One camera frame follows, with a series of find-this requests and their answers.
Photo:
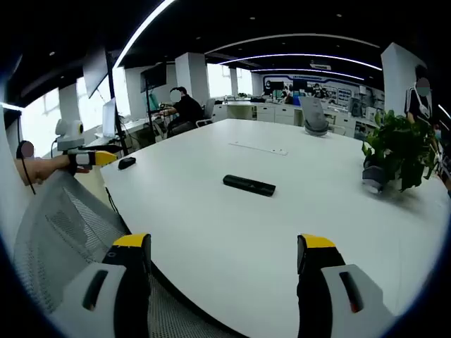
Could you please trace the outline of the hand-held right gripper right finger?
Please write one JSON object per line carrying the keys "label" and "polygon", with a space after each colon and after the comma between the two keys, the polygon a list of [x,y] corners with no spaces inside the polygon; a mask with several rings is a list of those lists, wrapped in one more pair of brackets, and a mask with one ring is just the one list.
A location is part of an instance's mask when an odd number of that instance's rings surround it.
{"label": "hand-held right gripper right finger", "polygon": [[395,320],[382,289],[325,237],[297,236],[297,274],[299,337],[380,337]]}

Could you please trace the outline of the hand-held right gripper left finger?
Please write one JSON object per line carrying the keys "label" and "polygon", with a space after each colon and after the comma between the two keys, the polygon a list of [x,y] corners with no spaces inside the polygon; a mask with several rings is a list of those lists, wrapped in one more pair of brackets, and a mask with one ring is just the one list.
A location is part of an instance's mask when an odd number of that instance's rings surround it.
{"label": "hand-held right gripper left finger", "polygon": [[64,337],[149,337],[151,235],[117,239],[64,288],[50,315]]}

